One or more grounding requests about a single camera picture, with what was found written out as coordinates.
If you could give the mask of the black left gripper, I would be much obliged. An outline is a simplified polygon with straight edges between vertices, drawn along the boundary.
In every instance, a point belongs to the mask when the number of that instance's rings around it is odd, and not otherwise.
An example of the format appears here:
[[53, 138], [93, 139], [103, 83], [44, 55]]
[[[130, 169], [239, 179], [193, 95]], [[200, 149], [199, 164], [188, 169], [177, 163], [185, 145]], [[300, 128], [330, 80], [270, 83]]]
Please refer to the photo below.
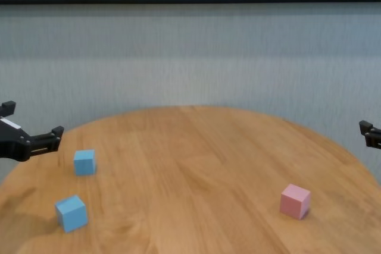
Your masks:
[[3, 118], [13, 115], [15, 106], [14, 101], [1, 103], [1, 158], [26, 162], [30, 156], [56, 152], [60, 146], [64, 127], [58, 126], [48, 133], [30, 138], [18, 124]]

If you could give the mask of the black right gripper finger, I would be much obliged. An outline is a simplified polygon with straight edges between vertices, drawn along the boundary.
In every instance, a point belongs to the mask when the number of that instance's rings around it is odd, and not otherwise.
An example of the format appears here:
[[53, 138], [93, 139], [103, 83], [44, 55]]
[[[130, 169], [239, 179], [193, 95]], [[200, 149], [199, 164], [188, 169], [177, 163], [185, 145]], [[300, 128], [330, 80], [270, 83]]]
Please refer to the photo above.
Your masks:
[[364, 136], [366, 141], [366, 146], [380, 149], [381, 143], [381, 131], [378, 128], [375, 128], [372, 123], [369, 123], [365, 120], [359, 122], [360, 133]]

